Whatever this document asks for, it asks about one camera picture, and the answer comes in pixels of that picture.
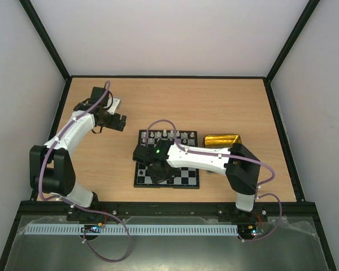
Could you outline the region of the gold metal tin tray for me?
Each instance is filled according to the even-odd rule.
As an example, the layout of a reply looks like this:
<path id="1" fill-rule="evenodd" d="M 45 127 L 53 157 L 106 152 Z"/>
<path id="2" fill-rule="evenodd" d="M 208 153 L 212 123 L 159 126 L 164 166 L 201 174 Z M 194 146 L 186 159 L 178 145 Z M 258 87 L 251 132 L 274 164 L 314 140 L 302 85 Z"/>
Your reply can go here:
<path id="1" fill-rule="evenodd" d="M 242 143 L 239 134 L 214 134 L 203 138 L 204 148 L 231 148 L 234 143 Z"/>

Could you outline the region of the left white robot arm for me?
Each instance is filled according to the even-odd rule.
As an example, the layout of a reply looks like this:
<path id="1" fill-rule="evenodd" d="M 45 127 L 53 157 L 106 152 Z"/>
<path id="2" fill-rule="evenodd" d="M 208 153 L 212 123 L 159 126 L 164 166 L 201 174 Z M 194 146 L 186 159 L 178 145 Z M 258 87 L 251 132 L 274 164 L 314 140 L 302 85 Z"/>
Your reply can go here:
<path id="1" fill-rule="evenodd" d="M 71 157 L 81 140 L 95 127 L 123 131 L 127 117 L 116 113 L 121 100 L 114 98 L 111 83 L 94 87 L 91 96 L 78 103 L 70 119 L 44 145 L 29 152 L 30 185 L 42 200 L 63 200 L 72 206 L 91 208 L 97 195 L 76 181 Z"/>

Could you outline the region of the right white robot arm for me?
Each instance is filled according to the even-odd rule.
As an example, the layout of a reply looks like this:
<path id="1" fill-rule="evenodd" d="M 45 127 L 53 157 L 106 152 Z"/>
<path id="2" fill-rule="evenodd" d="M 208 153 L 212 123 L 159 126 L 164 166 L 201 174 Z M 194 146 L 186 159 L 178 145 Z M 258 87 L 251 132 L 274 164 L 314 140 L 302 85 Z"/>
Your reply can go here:
<path id="1" fill-rule="evenodd" d="M 237 194 L 236 217 L 247 221 L 255 214 L 260 161 L 240 143 L 230 148 L 201 148 L 160 140 L 154 147 L 138 144 L 133 160 L 147 167 L 154 183 L 176 177 L 183 167 L 224 175 Z"/>

